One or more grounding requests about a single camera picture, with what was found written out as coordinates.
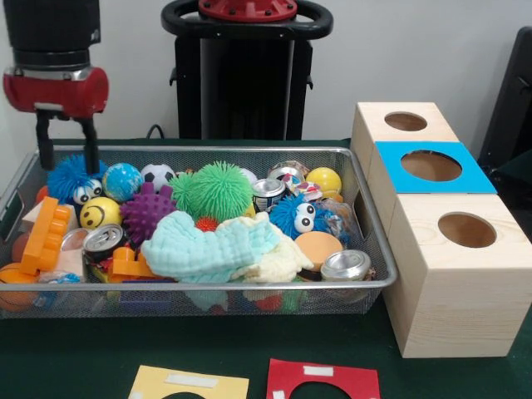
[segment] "wooden block stack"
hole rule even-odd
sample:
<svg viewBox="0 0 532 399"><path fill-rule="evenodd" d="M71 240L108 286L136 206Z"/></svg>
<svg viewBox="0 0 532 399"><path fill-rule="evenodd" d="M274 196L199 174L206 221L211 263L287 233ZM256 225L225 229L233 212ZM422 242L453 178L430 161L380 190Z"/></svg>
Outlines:
<svg viewBox="0 0 532 399"><path fill-rule="evenodd" d="M403 357L505 356L532 245L475 160L434 104L359 104L352 143L399 269L384 298Z"/></svg>

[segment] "red card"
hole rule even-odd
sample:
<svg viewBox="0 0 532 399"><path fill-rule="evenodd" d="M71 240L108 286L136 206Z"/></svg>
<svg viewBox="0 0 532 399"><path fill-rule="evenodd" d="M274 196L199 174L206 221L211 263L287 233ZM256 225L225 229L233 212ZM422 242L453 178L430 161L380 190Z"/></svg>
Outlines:
<svg viewBox="0 0 532 399"><path fill-rule="evenodd" d="M376 370L270 359L266 399L289 399L305 382L325 382L351 399L381 399Z"/></svg>

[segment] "wire basket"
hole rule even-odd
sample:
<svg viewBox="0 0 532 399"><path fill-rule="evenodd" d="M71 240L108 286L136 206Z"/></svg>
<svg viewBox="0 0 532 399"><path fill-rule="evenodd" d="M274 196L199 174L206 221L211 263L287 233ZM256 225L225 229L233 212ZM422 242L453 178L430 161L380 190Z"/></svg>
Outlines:
<svg viewBox="0 0 532 399"><path fill-rule="evenodd" d="M56 146L57 158L81 154L80 146ZM299 160L310 169L327 166L342 178L344 201L356 211L358 226L350 249L369 254L376 276L372 281L312 283L122 283L104 284L90 279L78 284L1 284L0 303L13 298L32 305L23 311L2 310L2 318L103 318L137 316L196 316L247 314L365 313L381 290L392 284L397 269L383 233L375 205L356 156L332 147L183 147L101 146L100 158L108 165L127 162L139 170L148 164L167 164L173 170L198 170L216 160L266 176L284 160ZM0 199L0 265L11 263L11 247L21 217L31 210L47 175L30 154Z"/></svg>

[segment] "yellow smiley ball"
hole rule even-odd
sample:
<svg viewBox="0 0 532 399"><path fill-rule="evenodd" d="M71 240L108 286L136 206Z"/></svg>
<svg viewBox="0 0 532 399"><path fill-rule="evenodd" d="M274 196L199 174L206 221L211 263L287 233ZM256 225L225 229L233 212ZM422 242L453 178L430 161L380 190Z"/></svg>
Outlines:
<svg viewBox="0 0 532 399"><path fill-rule="evenodd" d="M121 223L120 206L110 198L93 198L81 208L80 225L85 229L97 229L106 224Z"/></svg>
<svg viewBox="0 0 532 399"><path fill-rule="evenodd" d="M322 193L339 193L342 189L342 180L338 173L330 168L316 168L306 177L307 181L312 181L319 185Z"/></svg>

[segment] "blue fuzzy toy with eyes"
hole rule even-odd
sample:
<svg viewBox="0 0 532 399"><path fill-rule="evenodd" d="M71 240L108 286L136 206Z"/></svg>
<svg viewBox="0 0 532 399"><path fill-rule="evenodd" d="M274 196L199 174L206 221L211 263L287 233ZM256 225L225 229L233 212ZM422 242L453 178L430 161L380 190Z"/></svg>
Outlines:
<svg viewBox="0 0 532 399"><path fill-rule="evenodd" d="M273 207L269 221L275 224L291 239L309 231L330 233L327 218L333 216L330 210L318 209L305 202L304 195L284 197Z"/></svg>
<svg viewBox="0 0 532 399"><path fill-rule="evenodd" d="M88 200L101 195L101 178L107 165L100 160L100 172L86 172L85 156L72 155L62 160L55 170L48 173L48 194L59 204L84 205Z"/></svg>

